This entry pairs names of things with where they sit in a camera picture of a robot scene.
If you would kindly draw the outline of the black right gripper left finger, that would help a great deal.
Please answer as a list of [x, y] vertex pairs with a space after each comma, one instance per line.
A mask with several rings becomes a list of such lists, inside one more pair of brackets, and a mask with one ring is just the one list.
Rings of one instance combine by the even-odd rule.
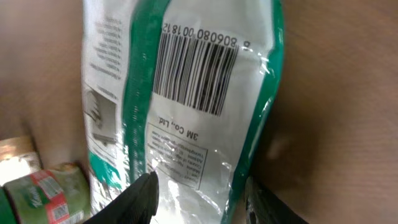
[[158, 204], [159, 178], [156, 172], [145, 173], [83, 224], [149, 224]]

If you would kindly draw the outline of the green 3M wipes package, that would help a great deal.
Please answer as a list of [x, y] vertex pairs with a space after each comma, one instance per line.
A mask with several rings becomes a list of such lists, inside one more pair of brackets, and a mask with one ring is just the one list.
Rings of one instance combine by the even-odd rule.
[[279, 0], [84, 0], [91, 217], [156, 172], [150, 223], [231, 223], [283, 57]]

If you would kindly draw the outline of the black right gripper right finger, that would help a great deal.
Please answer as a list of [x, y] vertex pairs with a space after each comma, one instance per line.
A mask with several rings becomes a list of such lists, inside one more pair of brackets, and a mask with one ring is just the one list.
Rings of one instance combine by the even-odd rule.
[[253, 176], [244, 189], [247, 224], [308, 224]]

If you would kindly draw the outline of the white tube brown cap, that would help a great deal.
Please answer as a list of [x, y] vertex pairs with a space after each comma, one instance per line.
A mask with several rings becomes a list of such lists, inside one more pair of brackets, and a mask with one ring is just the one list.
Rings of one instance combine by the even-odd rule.
[[1, 185], [41, 168], [39, 153], [30, 136], [1, 140]]

